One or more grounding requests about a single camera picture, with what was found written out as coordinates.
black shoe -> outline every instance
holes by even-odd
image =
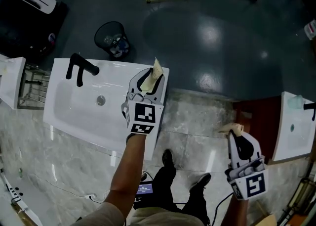
[[[193,190],[203,190],[205,186],[210,182],[212,175],[210,173],[203,174],[199,180],[193,184],[190,188],[190,192]]]
[[[173,163],[173,156],[172,156],[172,152],[170,149],[166,149],[164,152],[163,152],[163,155],[162,155],[162,163],[164,166],[174,166],[174,163]]]

wrist strap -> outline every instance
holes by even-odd
[[[134,133],[130,133],[128,136],[127,136],[127,138],[126,138],[126,144],[127,144],[127,142],[128,142],[128,139],[130,139],[132,136],[134,136],[134,135],[136,135],[136,134],[134,134]]]

tan cloth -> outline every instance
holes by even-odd
[[[98,210],[73,224],[73,226],[123,226],[121,211],[111,203],[103,203]],[[137,209],[130,226],[203,226],[200,219],[174,213],[162,208]]]

person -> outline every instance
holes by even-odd
[[[133,207],[141,182],[145,152],[145,135],[130,135],[118,168],[113,176],[108,196],[100,207],[73,226],[122,226]],[[211,175],[203,174],[190,188],[190,197],[182,210],[173,203],[171,184],[176,175],[173,156],[166,150],[163,167],[156,174],[151,198],[135,202],[131,226],[206,226],[210,225],[203,196]],[[232,197],[223,226],[245,226],[248,201]]]

black faucet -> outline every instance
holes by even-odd
[[[315,114],[316,114],[316,103],[310,103],[310,104],[304,104],[303,105],[304,110],[314,109],[314,114],[312,117],[312,121],[315,120]]]
[[[78,76],[77,76],[77,86],[78,87],[81,87],[83,85],[83,83],[82,83],[83,70],[90,72],[93,76],[98,75],[99,71],[100,71],[99,67],[94,66],[92,63],[88,62],[82,56],[74,53],[70,57],[69,67],[68,67],[68,71],[66,74],[66,79],[71,79],[74,65],[79,66],[79,71],[78,71]]]

